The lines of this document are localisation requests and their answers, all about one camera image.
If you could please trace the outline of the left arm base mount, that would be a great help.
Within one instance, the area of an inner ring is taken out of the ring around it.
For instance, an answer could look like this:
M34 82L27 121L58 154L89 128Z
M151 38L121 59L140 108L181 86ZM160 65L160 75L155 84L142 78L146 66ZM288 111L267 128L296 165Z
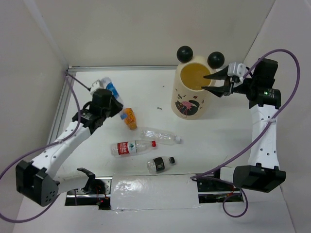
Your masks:
M112 177L96 177L90 191L68 191L65 206L94 206L99 210L111 210L111 185Z

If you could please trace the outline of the blue label bottle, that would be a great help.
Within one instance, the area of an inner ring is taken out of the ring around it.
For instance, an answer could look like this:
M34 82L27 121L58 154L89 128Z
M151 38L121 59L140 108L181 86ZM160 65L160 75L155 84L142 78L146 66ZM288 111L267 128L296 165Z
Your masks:
M120 115L121 120L126 119L127 114L124 112L124 102L122 98L120 97L118 91L116 90L115 86L113 85L111 79L109 77L104 77L100 79L100 82L103 88L111 91L115 99L123 105L122 110L119 112L119 115Z

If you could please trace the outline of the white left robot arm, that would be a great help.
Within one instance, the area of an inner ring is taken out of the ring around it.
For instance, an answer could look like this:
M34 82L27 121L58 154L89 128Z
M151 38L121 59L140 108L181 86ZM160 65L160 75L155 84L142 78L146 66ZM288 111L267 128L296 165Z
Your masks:
M73 189L92 193L96 188L95 174L83 167L64 177L57 172L66 159L86 141L103 122L117 115L123 105L107 89L97 89L92 100L79 110L64 132L29 162L22 160L16 166L17 191L42 207L52 203L57 195Z

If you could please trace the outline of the small orange plastic bottle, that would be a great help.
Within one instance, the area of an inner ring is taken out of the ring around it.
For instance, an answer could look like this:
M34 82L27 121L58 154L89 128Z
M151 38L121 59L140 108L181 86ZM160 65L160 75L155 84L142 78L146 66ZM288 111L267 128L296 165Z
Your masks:
M137 121L133 109L125 108L124 113L127 115L127 117L124 119L124 123L128 126L130 130L136 130Z

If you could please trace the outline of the aluminium frame rail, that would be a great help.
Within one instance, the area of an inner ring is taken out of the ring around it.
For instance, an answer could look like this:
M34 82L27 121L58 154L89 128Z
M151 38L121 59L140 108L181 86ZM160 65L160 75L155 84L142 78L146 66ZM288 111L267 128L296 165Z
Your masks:
M133 109L139 127L167 130L185 140L182 120L171 109L173 67L83 67L71 68L69 72L76 78L71 81L76 97L67 89L62 92L50 141L68 126L78 107L91 100L87 88L104 77L112 80L125 106ZM58 174L66 175L83 167L98 177L146 175L149 159L163 155L175 156L181 150L181 146L177 145L158 145L144 155L120 158L111 154L111 144L131 139L139 139L139 130L131 131L119 116L109 118L70 155Z

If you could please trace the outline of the clear unlabelled plastic bottle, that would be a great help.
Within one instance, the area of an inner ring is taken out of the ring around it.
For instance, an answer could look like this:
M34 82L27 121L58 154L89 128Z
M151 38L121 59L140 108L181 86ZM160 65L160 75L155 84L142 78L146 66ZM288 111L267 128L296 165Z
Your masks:
M141 139L144 140L156 141L157 143L164 145L174 145L182 143L181 137L170 131L149 127L141 127L139 131Z

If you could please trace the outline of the black label small bottle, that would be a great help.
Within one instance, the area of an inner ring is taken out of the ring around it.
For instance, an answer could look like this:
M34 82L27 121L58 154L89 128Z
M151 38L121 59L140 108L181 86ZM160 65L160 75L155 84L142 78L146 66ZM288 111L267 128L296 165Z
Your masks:
M147 168L151 174L158 174L169 170L173 165L175 165L175 158L166 156L157 157L147 162Z

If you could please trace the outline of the cream bin with black ears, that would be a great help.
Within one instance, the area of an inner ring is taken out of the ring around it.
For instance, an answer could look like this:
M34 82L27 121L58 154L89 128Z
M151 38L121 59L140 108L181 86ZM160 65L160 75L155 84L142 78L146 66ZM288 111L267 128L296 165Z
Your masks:
M201 117L211 93L202 87L215 85L214 80L205 78L225 63L221 52L212 52L207 58L195 56L189 46L181 46L176 57L180 62L175 71L171 109L180 118L194 120Z

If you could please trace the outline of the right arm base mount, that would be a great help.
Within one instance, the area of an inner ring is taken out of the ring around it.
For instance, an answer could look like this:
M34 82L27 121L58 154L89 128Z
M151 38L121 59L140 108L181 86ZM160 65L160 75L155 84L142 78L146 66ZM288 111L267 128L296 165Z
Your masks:
M231 184L213 180L213 177L191 179L197 184L198 200L200 204L226 202L243 202L240 189Z

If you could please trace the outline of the red label plastic bottle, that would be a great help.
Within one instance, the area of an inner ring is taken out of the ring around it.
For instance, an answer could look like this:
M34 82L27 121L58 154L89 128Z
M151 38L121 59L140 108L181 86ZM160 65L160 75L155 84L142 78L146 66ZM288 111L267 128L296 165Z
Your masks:
M156 148L156 141L130 140L111 145L111 154L116 157L126 157L145 154Z

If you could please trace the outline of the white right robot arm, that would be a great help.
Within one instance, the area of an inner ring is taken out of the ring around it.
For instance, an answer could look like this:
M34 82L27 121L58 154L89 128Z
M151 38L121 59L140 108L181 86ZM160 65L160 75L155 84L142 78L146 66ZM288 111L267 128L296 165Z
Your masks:
M275 113L281 107L281 92L273 88L278 63L263 59L249 78L243 63L230 63L223 70L208 76L212 80L223 80L221 87L206 87L212 94L222 97L233 93L246 95L252 117L252 141L248 164L235 168L223 167L212 178L217 190L224 190L229 182L237 188L268 193L283 183L286 173L279 169L276 151Z

